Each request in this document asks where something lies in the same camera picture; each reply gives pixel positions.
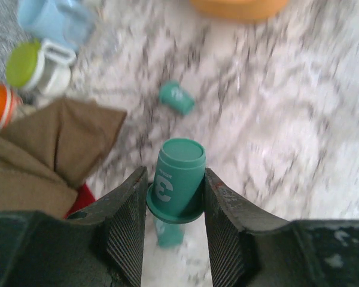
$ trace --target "number 3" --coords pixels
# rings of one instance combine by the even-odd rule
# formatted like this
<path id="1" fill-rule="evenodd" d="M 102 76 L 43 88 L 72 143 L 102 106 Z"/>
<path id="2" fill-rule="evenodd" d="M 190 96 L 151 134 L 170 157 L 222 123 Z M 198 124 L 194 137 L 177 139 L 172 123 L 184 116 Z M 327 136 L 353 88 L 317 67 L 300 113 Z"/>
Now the number 3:
<path id="1" fill-rule="evenodd" d="M 157 175 L 156 178 L 156 196 L 165 202 L 168 202 L 171 197 L 165 195 L 165 189 L 173 191 L 173 185 L 164 177 Z"/>

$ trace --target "gray carpet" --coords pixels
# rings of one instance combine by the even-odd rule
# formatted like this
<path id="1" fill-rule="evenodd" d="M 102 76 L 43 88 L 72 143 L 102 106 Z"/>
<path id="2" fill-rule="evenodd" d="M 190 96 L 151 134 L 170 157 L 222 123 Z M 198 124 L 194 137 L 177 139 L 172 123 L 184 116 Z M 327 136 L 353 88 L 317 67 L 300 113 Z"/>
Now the gray carpet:
<path id="1" fill-rule="evenodd" d="M 5 63 L 13 47 L 29 39 L 16 21 L 17 0 L 0 0 L 0 81 L 5 80 Z"/>

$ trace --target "orange bowl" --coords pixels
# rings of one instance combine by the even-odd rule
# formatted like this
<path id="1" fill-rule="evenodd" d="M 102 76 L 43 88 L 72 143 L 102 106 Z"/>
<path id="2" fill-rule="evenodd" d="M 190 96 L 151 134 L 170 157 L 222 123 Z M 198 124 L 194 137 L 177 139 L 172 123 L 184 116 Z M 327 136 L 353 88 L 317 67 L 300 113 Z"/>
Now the orange bowl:
<path id="1" fill-rule="evenodd" d="M 201 12 L 232 20 L 260 21 L 274 16 L 289 0 L 190 0 Z"/>

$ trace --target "cup rim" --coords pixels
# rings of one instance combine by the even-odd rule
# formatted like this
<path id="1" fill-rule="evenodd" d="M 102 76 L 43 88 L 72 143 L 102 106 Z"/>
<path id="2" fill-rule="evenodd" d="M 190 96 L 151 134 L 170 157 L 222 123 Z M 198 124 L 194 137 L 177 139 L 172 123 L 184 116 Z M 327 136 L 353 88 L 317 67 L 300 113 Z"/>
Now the cup rim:
<path id="1" fill-rule="evenodd" d="M 25 83 L 22 87 L 19 87 L 21 91 L 32 91 L 39 84 L 42 75 L 45 72 L 45 54 L 43 51 L 39 50 L 37 53 L 37 63 L 34 69 L 34 72 L 28 82 Z"/>
<path id="2" fill-rule="evenodd" d="M 195 158 L 194 160 L 178 160 L 170 156 L 167 152 L 165 152 L 165 145 L 170 142 L 174 141 L 186 141 L 191 142 L 192 144 L 196 145 L 198 148 L 201 149 L 202 154 L 199 158 Z M 159 157 L 163 160 L 166 164 L 178 168 L 178 169 L 193 169 L 203 165 L 206 161 L 206 151 L 205 148 L 198 142 L 189 139 L 189 138 L 172 138 L 165 141 L 161 147 Z"/>

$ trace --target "green cap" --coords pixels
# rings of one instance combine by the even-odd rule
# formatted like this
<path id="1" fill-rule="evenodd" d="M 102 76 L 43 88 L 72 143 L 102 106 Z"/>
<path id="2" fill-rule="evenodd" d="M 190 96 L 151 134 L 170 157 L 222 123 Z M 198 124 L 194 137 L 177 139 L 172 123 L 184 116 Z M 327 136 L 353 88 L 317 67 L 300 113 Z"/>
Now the green cap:
<path id="1" fill-rule="evenodd" d="M 40 48 L 40 42 L 35 40 L 21 43 L 12 51 L 6 71 L 9 85 L 21 88 L 28 83 L 36 69 Z"/>

